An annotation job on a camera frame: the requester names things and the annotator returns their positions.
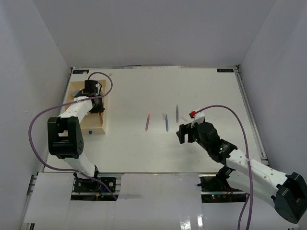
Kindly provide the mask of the purple marker red tip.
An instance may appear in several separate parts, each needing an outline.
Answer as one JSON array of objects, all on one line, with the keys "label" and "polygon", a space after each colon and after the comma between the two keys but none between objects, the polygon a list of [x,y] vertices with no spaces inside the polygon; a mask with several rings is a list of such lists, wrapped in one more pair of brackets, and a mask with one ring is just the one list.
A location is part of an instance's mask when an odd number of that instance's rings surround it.
[{"label": "purple marker red tip", "polygon": [[149,122],[150,122],[150,114],[148,114],[148,116],[147,116],[146,125],[145,125],[145,131],[148,131]]}]

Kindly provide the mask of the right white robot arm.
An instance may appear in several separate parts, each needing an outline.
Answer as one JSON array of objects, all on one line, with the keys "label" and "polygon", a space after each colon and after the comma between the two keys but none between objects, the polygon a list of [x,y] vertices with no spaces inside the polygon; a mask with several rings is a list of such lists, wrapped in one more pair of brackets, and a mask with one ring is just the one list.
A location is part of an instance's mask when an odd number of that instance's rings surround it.
[{"label": "right white robot arm", "polygon": [[181,124],[176,135],[181,144],[198,143],[213,161],[223,165],[216,175],[220,190],[234,188],[249,193],[293,224],[306,213],[307,184],[300,174],[286,174],[248,159],[234,144],[221,139],[213,124],[208,122]]}]

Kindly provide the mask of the right corner label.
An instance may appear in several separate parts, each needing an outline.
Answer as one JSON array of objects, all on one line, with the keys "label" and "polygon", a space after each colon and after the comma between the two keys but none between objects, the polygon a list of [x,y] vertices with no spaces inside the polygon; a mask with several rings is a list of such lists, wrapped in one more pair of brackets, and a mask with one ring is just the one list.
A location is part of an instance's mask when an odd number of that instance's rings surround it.
[{"label": "right corner label", "polygon": [[217,69],[217,72],[219,73],[231,73],[234,72],[233,69]]}]

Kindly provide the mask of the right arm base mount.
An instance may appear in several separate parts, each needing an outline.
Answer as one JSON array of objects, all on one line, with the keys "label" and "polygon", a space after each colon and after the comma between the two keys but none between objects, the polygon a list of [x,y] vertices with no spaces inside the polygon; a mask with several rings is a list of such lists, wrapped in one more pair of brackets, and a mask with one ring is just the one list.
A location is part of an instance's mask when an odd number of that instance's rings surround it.
[{"label": "right arm base mount", "polygon": [[224,166],[216,174],[200,175],[202,203],[244,203],[247,194],[232,188],[227,179],[233,170]]}]

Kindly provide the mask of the left corner label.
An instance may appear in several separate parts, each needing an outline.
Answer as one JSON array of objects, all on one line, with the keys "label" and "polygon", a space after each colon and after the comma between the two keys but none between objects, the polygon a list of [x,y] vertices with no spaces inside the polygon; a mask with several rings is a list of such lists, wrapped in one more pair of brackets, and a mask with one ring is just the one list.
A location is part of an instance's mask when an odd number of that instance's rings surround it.
[{"label": "left corner label", "polygon": [[72,71],[73,74],[88,74],[89,70],[84,70],[84,69],[74,69]]}]

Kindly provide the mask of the cream compartment organizer tray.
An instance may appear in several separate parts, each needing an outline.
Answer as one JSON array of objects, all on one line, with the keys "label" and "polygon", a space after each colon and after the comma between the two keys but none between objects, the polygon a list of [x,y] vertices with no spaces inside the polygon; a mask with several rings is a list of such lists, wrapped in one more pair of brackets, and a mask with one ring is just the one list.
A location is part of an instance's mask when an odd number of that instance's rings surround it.
[{"label": "cream compartment organizer tray", "polygon": [[[82,90],[84,88],[84,81],[71,81],[68,85],[64,103],[73,101],[74,97],[71,94],[71,91],[75,89]],[[107,97],[103,99],[104,112],[100,114],[91,114],[88,113],[82,120],[80,127],[83,136],[90,135],[89,130],[93,133],[91,135],[105,134],[106,133],[106,120],[107,120]]]}]

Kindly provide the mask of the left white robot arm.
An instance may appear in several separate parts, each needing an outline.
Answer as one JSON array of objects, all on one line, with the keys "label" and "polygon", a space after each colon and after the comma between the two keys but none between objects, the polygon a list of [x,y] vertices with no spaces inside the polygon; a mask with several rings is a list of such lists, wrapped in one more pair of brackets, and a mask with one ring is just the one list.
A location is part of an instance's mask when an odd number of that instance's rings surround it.
[{"label": "left white robot arm", "polygon": [[47,122],[48,151],[64,160],[72,169],[87,175],[85,186],[90,191],[101,187],[101,179],[93,163],[86,157],[83,134],[94,134],[103,127],[103,85],[96,80],[85,80],[65,111]]}]

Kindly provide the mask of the aluminium frame rail right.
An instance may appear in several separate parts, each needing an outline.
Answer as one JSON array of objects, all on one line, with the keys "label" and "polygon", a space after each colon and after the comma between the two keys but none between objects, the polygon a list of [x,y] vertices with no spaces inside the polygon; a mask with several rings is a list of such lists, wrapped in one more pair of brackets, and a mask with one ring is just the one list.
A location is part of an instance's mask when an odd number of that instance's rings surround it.
[{"label": "aluminium frame rail right", "polygon": [[255,119],[254,119],[254,116],[253,116],[253,113],[252,113],[252,110],[251,110],[251,107],[250,107],[250,104],[249,104],[249,101],[248,101],[248,97],[247,97],[247,94],[246,94],[246,91],[245,91],[245,88],[244,88],[244,85],[243,85],[243,80],[242,80],[242,76],[240,74],[240,65],[239,64],[235,65],[234,72],[235,72],[237,83],[238,83],[238,86],[240,88],[240,92],[241,92],[241,95],[242,95],[242,98],[243,98],[243,102],[244,102],[245,109],[246,109],[246,112],[247,112],[247,115],[248,115],[249,123],[251,125],[251,129],[252,129],[252,132],[253,132],[253,135],[254,135],[254,139],[255,139],[256,145],[259,149],[260,159],[261,159],[262,162],[268,162],[268,158],[267,158],[266,152],[264,150],[264,147],[263,147],[263,144],[262,144],[262,141],[261,141],[261,138],[260,138],[257,126],[256,126],[256,122],[255,122]]}]

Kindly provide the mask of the corner label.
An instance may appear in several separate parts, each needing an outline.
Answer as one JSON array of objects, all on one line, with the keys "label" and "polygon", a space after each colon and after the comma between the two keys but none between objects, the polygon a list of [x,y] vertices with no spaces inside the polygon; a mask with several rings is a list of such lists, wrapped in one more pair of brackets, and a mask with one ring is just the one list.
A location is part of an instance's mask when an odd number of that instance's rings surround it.
[{"label": "corner label", "polygon": [[74,69],[72,71],[73,74],[88,74],[89,70],[84,70],[84,69]]},{"label": "corner label", "polygon": [[217,72],[219,73],[231,73],[234,72],[233,69],[217,69]]}]

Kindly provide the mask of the blue marker pen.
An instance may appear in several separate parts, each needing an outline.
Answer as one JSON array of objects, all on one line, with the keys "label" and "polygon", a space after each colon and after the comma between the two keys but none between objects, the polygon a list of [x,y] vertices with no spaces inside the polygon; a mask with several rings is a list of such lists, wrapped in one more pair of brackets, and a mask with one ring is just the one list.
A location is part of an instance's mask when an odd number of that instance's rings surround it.
[{"label": "blue marker pen", "polygon": [[165,115],[165,129],[166,129],[166,132],[169,131],[169,126],[168,126],[168,117],[167,115]]}]

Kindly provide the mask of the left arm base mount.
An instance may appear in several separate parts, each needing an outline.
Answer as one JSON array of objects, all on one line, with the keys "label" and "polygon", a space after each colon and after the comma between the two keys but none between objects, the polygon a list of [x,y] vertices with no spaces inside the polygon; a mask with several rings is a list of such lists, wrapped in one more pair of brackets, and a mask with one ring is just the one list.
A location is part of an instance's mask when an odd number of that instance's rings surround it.
[{"label": "left arm base mount", "polygon": [[75,178],[71,192],[72,201],[115,201],[114,197],[118,198],[121,185],[120,175],[97,174],[97,180],[103,182],[106,187],[91,179],[78,176],[77,173],[73,175]]}]

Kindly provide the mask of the clear round container left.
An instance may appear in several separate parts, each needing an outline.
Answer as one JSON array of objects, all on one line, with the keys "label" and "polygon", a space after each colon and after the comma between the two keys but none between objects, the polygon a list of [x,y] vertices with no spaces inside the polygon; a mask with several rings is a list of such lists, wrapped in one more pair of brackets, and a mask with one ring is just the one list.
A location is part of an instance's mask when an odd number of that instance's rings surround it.
[{"label": "clear round container left", "polygon": [[71,91],[72,96],[75,97],[78,94],[79,91],[80,91],[80,89],[75,89],[75,90]]}]

